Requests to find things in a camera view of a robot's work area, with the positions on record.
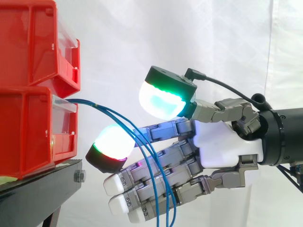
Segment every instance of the bolt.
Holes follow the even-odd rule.
[[[74,182],[83,183],[86,179],[85,170],[77,170],[74,174]]]

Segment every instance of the red storage bin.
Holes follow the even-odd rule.
[[[46,87],[0,87],[0,104],[0,176],[22,179],[77,154],[77,105]]]
[[[40,86],[65,98],[80,90],[80,43],[52,0],[0,0],[0,87]]]

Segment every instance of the black cable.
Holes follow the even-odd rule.
[[[291,176],[294,176],[294,177],[295,177],[295,173],[293,173],[291,170],[285,168],[284,166],[278,165],[277,168],[282,169],[282,170],[284,170],[285,172],[287,172],[288,174],[290,174]]]
[[[247,102],[250,102],[254,107],[256,107],[260,111],[266,111],[266,110],[271,110],[272,109],[270,104],[266,101],[264,95],[262,95],[262,94],[257,93],[257,94],[254,94],[251,98],[248,98],[243,93],[234,89],[233,87],[231,87],[231,86],[229,86],[229,85],[227,85],[227,84],[225,84],[225,83],[223,83],[219,80],[208,77],[204,73],[201,73],[201,72],[193,70],[193,69],[188,69],[184,76],[186,78],[188,78],[189,80],[191,80],[191,81],[193,81],[194,79],[207,80],[207,81],[210,81],[210,82],[215,83],[217,85],[220,85],[220,86],[230,90],[231,92],[237,94],[238,96],[240,96],[241,98],[243,98]]]
[[[278,168],[278,170],[280,170],[280,172],[300,191],[300,186],[291,178],[290,175],[288,175],[284,170]]]
[[[244,100],[246,100],[246,101],[248,101],[248,102],[250,102],[252,104],[256,103],[256,101],[252,100],[251,98],[248,98],[247,96],[245,96],[240,91],[234,89],[233,87],[231,87],[231,86],[229,86],[229,85],[227,85],[227,84],[225,84],[225,83],[223,83],[223,82],[221,82],[219,80],[216,80],[216,79],[211,78],[211,77],[206,77],[205,80],[213,82],[213,83],[215,83],[217,85],[220,85],[220,86],[222,86],[222,87],[230,90],[231,92],[235,93],[236,95],[240,96],[241,98],[243,98]]]

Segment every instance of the white backdrop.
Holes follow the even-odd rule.
[[[151,65],[178,74],[206,73],[244,92],[266,94],[278,108],[302,107],[303,6],[295,0],[57,0],[81,42],[81,91],[74,95],[111,107],[139,126],[159,123],[139,104]],[[236,97],[203,82],[197,98]],[[79,110],[77,158],[84,159],[112,121],[86,106]],[[156,149],[172,141],[155,144]],[[142,158],[134,150],[126,164]],[[58,227],[135,225],[112,216],[103,189],[108,175],[83,160],[87,180],[61,209]],[[275,168],[262,166],[250,188],[215,190],[178,208],[176,227],[290,226],[300,223],[303,196]],[[164,226],[165,216],[161,217]]]

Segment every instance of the green light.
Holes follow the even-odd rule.
[[[118,160],[128,157],[134,145],[134,140],[118,124],[107,126],[94,143],[99,152]]]
[[[145,111],[164,120],[176,117],[186,104],[181,97],[161,91],[147,82],[141,87],[139,101]]]

